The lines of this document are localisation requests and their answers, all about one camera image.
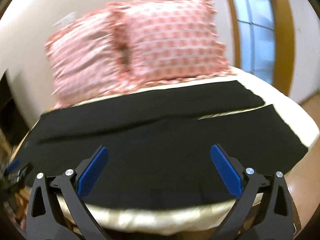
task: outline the folded black fabric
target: folded black fabric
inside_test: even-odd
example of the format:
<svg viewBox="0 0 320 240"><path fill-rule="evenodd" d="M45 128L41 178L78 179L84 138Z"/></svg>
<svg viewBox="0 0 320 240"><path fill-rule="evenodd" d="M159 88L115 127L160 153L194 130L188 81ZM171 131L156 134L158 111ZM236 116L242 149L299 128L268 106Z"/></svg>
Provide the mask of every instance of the folded black fabric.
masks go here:
<svg viewBox="0 0 320 240"><path fill-rule="evenodd" d="M37 173L62 174L105 145L108 164L84 201L108 208L164 210L233 198L210 159L215 143L262 174L286 173L308 151L271 105L200 120L167 118L39 145L26 139L17 158L33 163L26 181L32 186Z"/></svg>
<svg viewBox="0 0 320 240"><path fill-rule="evenodd" d="M262 106L238 81L152 90L43 114L28 135L38 142L99 134L165 117L200 116Z"/></svg>

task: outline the wooden floor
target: wooden floor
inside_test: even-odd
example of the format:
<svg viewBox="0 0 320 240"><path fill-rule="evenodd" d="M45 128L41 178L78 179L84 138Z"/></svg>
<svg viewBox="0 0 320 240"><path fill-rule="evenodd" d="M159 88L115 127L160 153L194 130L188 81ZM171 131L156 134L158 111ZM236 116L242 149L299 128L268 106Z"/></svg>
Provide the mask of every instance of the wooden floor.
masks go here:
<svg viewBox="0 0 320 240"><path fill-rule="evenodd" d="M320 127L320 93L317 93L311 98L309 98L301 106L312 117L312 119L316 122L318 127ZM320 155L320 138L318 138L318 141L314 145L312 151L317 151L317 153ZM296 238L296 240L318 239L320 239L320 206L318 206L315 214L312 216L309 223Z"/></svg>

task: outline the mattress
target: mattress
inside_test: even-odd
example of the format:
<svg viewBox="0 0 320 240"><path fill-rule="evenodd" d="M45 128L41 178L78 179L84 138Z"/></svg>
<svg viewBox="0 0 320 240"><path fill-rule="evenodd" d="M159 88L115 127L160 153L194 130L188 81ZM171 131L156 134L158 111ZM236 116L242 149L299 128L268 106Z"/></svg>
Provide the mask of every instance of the mattress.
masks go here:
<svg viewBox="0 0 320 240"><path fill-rule="evenodd" d="M194 80L186 83L144 88L136 93L147 90L169 89L211 82L238 80L242 85L244 85L244 87L262 97L265 101L265 105L273 104L275 110L290 126L292 131L300 138L300 141L309 149L312 147L319 136L319 130L311 117L299 105L261 79L237 68L233 68L233 71L235 73L233 76L215 77L210 79ZM77 105L89 104L91 102L105 100L115 96L120 95L95 98ZM243 111L216 114L210 117L239 112ZM260 199L261 195L257 195L255 204L259 203ZM115 210L92 205L87 206L97 222L104 228L126 232L140 231L169 235L180 231L201 231L216 227L222 222L233 203L234 201L231 200L214 205L197 206L170 211ZM67 206L62 198L60 198L60 204L67 216L72 219L68 214Z"/></svg>

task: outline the white wall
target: white wall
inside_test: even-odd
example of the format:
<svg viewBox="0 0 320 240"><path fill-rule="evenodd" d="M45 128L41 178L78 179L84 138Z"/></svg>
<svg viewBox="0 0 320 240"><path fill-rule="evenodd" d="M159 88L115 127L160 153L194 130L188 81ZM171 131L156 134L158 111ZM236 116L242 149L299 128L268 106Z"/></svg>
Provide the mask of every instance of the white wall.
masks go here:
<svg viewBox="0 0 320 240"><path fill-rule="evenodd" d="M13 0L0 20L0 76L9 69L18 107L32 126L53 107L52 72L44 44L52 25L71 12L78 17L106 2L130 0Z"/></svg>
<svg viewBox="0 0 320 240"><path fill-rule="evenodd" d="M295 62L289 97L301 103L320 88L320 21L308 0L289 0Z"/></svg>
<svg viewBox="0 0 320 240"><path fill-rule="evenodd" d="M212 0L218 13L214 17L214 23L217 25L219 41L227 45L225 57L234 65L234 42L233 42L233 25L228 0Z"/></svg>

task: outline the pink patterned pillow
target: pink patterned pillow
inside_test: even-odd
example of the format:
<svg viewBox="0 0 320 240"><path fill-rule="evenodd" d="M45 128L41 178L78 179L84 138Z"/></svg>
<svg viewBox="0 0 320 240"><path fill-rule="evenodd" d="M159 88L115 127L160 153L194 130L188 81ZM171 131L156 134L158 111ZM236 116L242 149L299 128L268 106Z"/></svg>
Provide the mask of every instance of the pink patterned pillow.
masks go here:
<svg viewBox="0 0 320 240"><path fill-rule="evenodd" d="M140 1L140 0L134 0L131 2L110 2L106 4L107 6L116 7L118 12L120 11L120 13L118 13L117 15L117 20L114 28L115 39L120 49L126 48L128 45L128 34L126 32L127 24L125 21L124 12L127 9L131 8L132 6L140 5L143 3L146 3L146 2Z"/></svg>
<svg viewBox="0 0 320 240"><path fill-rule="evenodd" d="M230 72L211 0L146 2L125 10L130 68L139 83Z"/></svg>
<svg viewBox="0 0 320 240"><path fill-rule="evenodd" d="M119 10L109 5L62 28L45 45L54 71L58 106L116 91L123 86L124 65L114 37Z"/></svg>

